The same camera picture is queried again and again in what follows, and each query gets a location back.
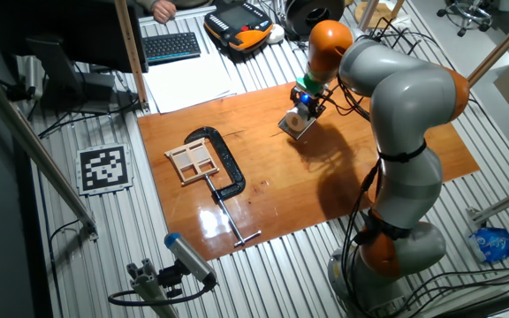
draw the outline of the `wooden table surface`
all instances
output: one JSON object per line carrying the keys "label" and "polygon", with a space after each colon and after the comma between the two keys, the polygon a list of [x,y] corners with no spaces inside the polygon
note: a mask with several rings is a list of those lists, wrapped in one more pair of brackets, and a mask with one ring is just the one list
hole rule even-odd
{"label": "wooden table surface", "polygon": [[[292,107],[293,85],[139,118],[168,229],[180,232],[207,260],[348,214],[362,179],[376,162],[370,124],[356,113],[342,117],[329,105],[298,141],[280,130],[278,121]],[[346,106],[340,90],[332,99]],[[368,108],[368,100],[362,104]],[[237,239],[206,182],[182,186],[164,155],[203,126],[221,133],[247,181],[243,193],[225,201],[243,237],[262,230],[244,247],[233,247]],[[428,130],[425,138],[441,158],[445,181],[478,170],[451,124]],[[217,154],[207,145],[220,167],[211,176],[213,183],[217,188],[229,185]],[[370,200],[362,203],[370,205]]]}

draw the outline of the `metal grating floor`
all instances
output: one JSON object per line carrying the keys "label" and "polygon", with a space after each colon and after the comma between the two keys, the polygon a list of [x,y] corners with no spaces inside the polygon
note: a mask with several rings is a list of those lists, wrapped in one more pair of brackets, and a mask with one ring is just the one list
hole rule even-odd
{"label": "metal grating floor", "polygon": [[[356,27],[353,18],[355,6],[352,4],[341,20],[350,27]],[[166,26],[156,24],[152,19],[142,19],[142,35],[196,32],[202,53],[216,54],[215,46],[201,26],[202,16],[211,10],[213,8],[203,8],[179,14],[175,21]],[[411,3],[406,2],[402,11],[411,16],[412,31],[430,34]],[[396,49],[406,51],[409,48],[399,45]],[[414,54],[421,59],[452,67],[444,53],[430,41],[423,41]],[[294,81],[303,74],[306,58],[306,52],[297,49],[296,44],[283,42],[266,47],[260,54],[242,63],[233,64],[226,58],[223,60],[240,94]],[[36,72],[42,78],[40,66]],[[130,76],[126,82],[136,91]],[[154,102],[151,103],[151,112],[157,112]],[[74,186],[74,160],[79,149],[112,142],[127,143],[131,145],[135,163],[133,187],[122,192],[83,198],[98,224],[99,239],[96,242],[81,238],[77,224],[59,233],[52,242],[57,259],[57,289],[64,317],[155,316],[147,307],[124,308],[110,306],[107,302],[109,294],[130,289],[126,264],[138,263],[148,257],[160,269],[172,265],[174,261],[171,252],[163,246],[167,228],[137,126],[136,118],[141,115],[140,111],[135,111],[124,116],[113,114],[110,117],[82,120],[62,127],[43,140],[58,167]],[[39,133],[58,118],[59,114],[36,111],[32,124]],[[424,219],[442,230],[447,239],[447,255],[430,269],[400,280],[407,288],[413,288],[445,271],[488,268],[479,265],[468,251],[465,236],[469,229],[464,211],[468,206],[488,207],[509,194],[509,145],[498,137],[500,132],[492,127],[491,122],[492,119],[473,103],[453,122],[481,171],[444,184],[439,200]],[[57,227],[75,220],[75,216],[36,167],[33,168],[33,178],[42,222],[41,232],[45,237]],[[342,242],[346,221],[345,217],[318,224],[210,261],[217,272],[219,287],[200,299],[176,305],[180,316],[343,316],[329,287],[326,265],[330,254]],[[490,223],[509,230],[509,209],[492,217]],[[44,244],[52,306],[55,316],[59,317],[61,314],[50,270],[49,247]],[[509,259],[493,267],[509,267]],[[461,284],[485,278],[488,277],[449,277],[440,283]],[[189,295],[198,292],[200,286],[193,279],[185,279],[183,290]]]}

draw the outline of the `office chair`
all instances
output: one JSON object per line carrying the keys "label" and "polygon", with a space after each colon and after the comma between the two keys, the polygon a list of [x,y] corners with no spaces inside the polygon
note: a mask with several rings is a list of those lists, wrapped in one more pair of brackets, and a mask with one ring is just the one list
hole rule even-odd
{"label": "office chair", "polygon": [[487,0],[451,0],[451,4],[446,8],[441,9],[437,12],[438,17],[444,17],[445,15],[452,13],[452,8],[457,9],[460,15],[463,16],[460,30],[457,33],[458,36],[463,36],[467,32],[467,27],[472,22],[478,25],[478,29],[482,32],[486,32],[492,24],[492,16],[489,15],[483,8],[488,7]]}

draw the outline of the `orange handheld controller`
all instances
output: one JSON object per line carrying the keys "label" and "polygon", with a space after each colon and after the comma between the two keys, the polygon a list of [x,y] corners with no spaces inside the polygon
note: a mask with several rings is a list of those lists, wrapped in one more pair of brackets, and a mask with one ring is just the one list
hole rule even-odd
{"label": "orange handheld controller", "polygon": [[203,25],[224,46],[243,52],[258,48],[272,30],[269,16],[247,3],[218,8],[205,16]]}

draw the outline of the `computer monitor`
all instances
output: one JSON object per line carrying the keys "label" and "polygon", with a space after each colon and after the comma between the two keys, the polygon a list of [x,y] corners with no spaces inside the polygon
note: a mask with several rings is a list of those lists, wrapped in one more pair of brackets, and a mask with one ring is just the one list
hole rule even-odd
{"label": "computer monitor", "polygon": [[[140,8],[128,3],[141,71],[147,72],[137,17]],[[43,108],[109,110],[115,77],[79,74],[72,61],[131,71],[113,0],[0,0],[0,50],[41,60],[49,78]]]}

